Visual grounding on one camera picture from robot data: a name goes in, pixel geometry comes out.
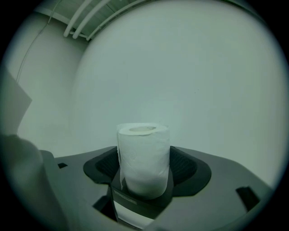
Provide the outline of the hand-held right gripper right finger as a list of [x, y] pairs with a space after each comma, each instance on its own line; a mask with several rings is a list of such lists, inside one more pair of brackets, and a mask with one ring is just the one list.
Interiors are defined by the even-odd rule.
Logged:
[[173, 198], [153, 222], [155, 231], [232, 230], [233, 223], [249, 216], [237, 188], [250, 187], [259, 198], [253, 211], [272, 193], [265, 182], [235, 161], [187, 148], [180, 150], [206, 162], [211, 168], [211, 179], [198, 194]]

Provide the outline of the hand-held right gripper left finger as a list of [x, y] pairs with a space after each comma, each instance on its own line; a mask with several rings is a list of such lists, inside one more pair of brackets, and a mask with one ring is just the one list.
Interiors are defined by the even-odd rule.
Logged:
[[113, 147], [58, 158], [49, 151], [41, 151], [49, 183], [62, 208], [69, 231], [131, 230], [93, 207], [107, 194], [108, 185], [94, 183], [83, 170], [86, 161], [111, 149]]

